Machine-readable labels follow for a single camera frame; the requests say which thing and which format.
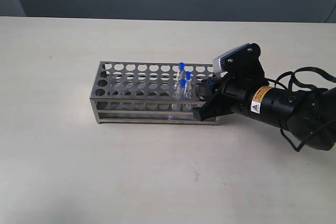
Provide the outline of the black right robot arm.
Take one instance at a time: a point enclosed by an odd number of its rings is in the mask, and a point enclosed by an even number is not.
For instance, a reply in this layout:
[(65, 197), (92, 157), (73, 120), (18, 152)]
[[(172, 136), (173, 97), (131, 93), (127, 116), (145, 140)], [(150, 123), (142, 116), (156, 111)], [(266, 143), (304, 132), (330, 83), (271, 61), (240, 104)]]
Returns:
[(296, 152), (335, 146), (335, 89), (291, 91), (271, 87), (266, 78), (232, 74), (203, 88), (206, 102), (193, 109), (198, 121), (236, 113), (279, 128)]

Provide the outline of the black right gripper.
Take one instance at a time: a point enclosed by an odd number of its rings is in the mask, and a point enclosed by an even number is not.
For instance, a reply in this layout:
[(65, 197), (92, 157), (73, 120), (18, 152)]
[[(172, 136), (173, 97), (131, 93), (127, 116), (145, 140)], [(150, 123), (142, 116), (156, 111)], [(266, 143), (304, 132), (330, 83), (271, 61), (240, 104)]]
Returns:
[[(210, 87), (205, 81), (213, 81)], [(265, 85), (265, 78), (239, 78), (226, 74), (222, 78), (204, 79), (195, 84), (196, 96), (205, 101), (201, 107), (193, 108), (193, 117), (205, 121), (222, 115), (237, 113), (250, 115), (249, 107), (253, 92)]]

